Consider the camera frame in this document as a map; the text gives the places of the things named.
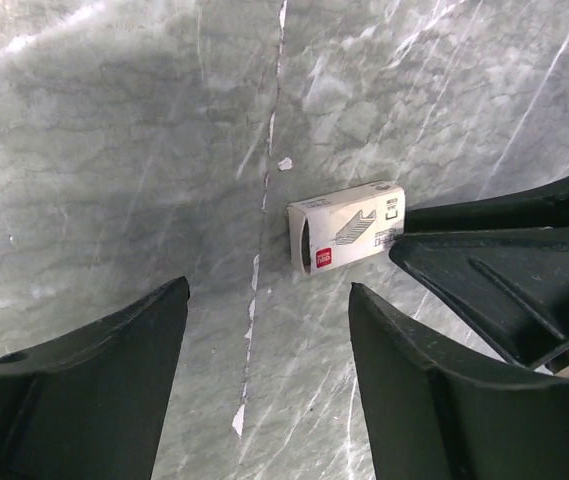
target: white cardboard box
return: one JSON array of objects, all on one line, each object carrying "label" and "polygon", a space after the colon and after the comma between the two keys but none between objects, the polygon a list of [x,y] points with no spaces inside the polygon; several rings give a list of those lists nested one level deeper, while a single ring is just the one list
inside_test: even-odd
[{"label": "white cardboard box", "polygon": [[373,182],[288,206],[291,261],[314,275],[390,248],[404,230],[406,196]]}]

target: red label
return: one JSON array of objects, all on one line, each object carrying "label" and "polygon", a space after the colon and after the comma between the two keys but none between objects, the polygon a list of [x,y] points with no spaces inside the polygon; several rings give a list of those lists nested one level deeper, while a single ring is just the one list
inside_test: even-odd
[{"label": "red label", "polygon": [[315,264],[317,268],[322,268],[327,265],[330,265],[333,261],[333,252],[331,252],[330,248],[324,248],[322,250],[318,250],[315,254]]}]

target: white debris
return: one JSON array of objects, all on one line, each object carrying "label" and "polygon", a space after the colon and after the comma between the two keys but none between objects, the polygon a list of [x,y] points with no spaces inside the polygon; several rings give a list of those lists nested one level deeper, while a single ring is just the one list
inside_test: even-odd
[{"label": "white debris", "polygon": [[240,408],[237,410],[235,417],[233,417],[232,425],[233,430],[242,438],[242,432],[244,431],[244,404],[240,405]]},{"label": "white debris", "polygon": [[253,258],[253,277],[251,278],[251,288],[257,292],[257,277],[260,272],[260,255],[259,253]]},{"label": "white debris", "polygon": [[277,168],[279,168],[280,172],[290,170],[293,168],[293,160],[290,157],[286,157],[284,160],[277,162]]},{"label": "white debris", "polygon": [[248,318],[251,321],[251,326],[253,326],[253,321],[255,320],[255,298],[251,300],[248,306]]}]

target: staple box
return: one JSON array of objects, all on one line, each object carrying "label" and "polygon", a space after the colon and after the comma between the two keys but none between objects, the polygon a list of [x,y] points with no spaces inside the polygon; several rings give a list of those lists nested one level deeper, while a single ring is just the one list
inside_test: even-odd
[{"label": "staple box", "polygon": [[291,261],[314,275],[390,248],[404,230],[406,197],[391,182],[373,182],[288,206]]}]

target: marble surface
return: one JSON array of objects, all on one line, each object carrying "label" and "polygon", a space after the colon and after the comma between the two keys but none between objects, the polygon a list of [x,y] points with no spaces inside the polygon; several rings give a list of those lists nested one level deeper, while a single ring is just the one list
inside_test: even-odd
[{"label": "marble surface", "polygon": [[286,205],[568,173],[568,0],[0,0],[0,355],[186,275],[154,478],[374,478],[350,282],[494,353],[385,255],[294,273]]}]

